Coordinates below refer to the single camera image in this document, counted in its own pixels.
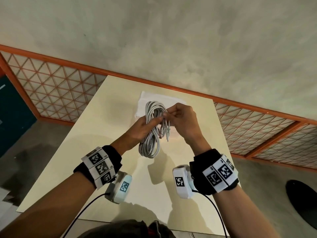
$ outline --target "person's right arm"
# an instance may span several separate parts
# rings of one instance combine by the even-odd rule
[[[196,113],[191,106],[177,103],[167,111],[164,117],[184,137],[195,156],[211,149],[201,133]],[[239,185],[232,190],[216,193],[213,197],[230,237],[279,238],[272,225]]]

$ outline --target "cable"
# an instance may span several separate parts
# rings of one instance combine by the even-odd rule
[[[88,206],[90,206],[95,200],[97,200],[99,197],[101,196],[105,196],[105,195],[110,195],[110,193],[104,193],[102,195],[97,196],[96,198],[94,198],[88,205],[86,205],[85,208],[83,208],[83,210],[78,214],[78,216],[76,216],[76,218],[73,220],[73,222],[70,224],[69,228],[67,229],[67,231],[65,232],[65,234],[63,235],[62,238],[65,238],[65,236],[67,235],[67,233],[69,232],[70,228],[73,226],[73,224],[75,223],[75,221],[78,219],[78,217],[85,211],[85,209],[88,208]]]
[[[153,118],[162,116],[164,112],[167,112],[164,104],[157,101],[147,102],[145,105],[146,123],[149,123]],[[163,119],[161,128],[159,129],[157,126],[155,126],[139,144],[140,155],[150,159],[154,158],[160,150],[159,138],[163,138],[165,134],[168,141],[170,137],[170,122],[166,119]]]
[[[214,206],[214,208],[216,209],[216,211],[217,211],[217,213],[218,213],[218,216],[219,216],[219,218],[220,218],[222,227],[224,228],[224,235],[226,236],[226,238],[228,238],[227,232],[226,232],[226,228],[224,227],[224,222],[223,222],[223,220],[222,220],[222,218],[221,218],[221,215],[220,215],[220,213],[219,213],[219,211],[218,211],[216,205],[212,202],[212,200],[211,200],[208,196],[206,196],[206,195],[204,195],[204,194],[202,194],[202,193],[200,193],[200,194],[203,195],[203,196],[205,196],[205,197],[212,203],[212,205]]]

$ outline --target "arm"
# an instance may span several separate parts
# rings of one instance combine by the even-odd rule
[[[177,103],[167,109],[164,117],[171,121],[177,132],[197,156],[211,149],[203,137],[196,113],[192,107]],[[279,238],[279,235],[244,191],[237,186],[213,195],[230,237]]]
[[[123,155],[140,143],[161,121],[162,117],[146,124],[145,117],[140,118],[111,146]],[[0,237],[59,238],[94,191],[94,185],[82,173],[76,172],[10,223],[0,232]]]

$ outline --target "wristband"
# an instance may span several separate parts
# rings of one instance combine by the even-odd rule
[[[231,190],[239,182],[236,168],[216,149],[195,156],[190,162],[190,170],[196,189],[205,195]]]
[[[97,189],[115,180],[122,166],[121,155],[110,145],[97,147],[81,159],[74,172],[81,172]]]

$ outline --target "gray floor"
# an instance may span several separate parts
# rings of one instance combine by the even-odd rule
[[[11,201],[19,205],[45,168],[71,127],[37,121],[4,156],[0,158],[0,186],[11,190]],[[298,171],[276,165],[235,159],[244,191],[260,208],[284,238],[317,237],[317,230],[294,210],[285,192],[285,183],[297,179],[317,190],[317,173]],[[78,237],[102,222],[78,220],[68,238]],[[189,233],[174,231],[176,237],[190,238]],[[220,237],[194,234],[195,238]]]

